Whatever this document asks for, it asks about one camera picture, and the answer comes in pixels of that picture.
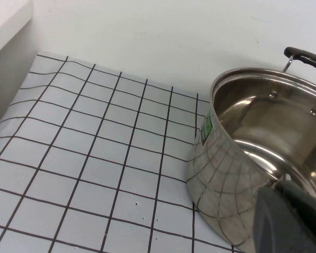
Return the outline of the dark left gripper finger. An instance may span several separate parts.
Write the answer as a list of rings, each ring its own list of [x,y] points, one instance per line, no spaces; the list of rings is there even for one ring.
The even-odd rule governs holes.
[[[256,252],[316,252],[316,198],[290,180],[259,188],[252,234]]]

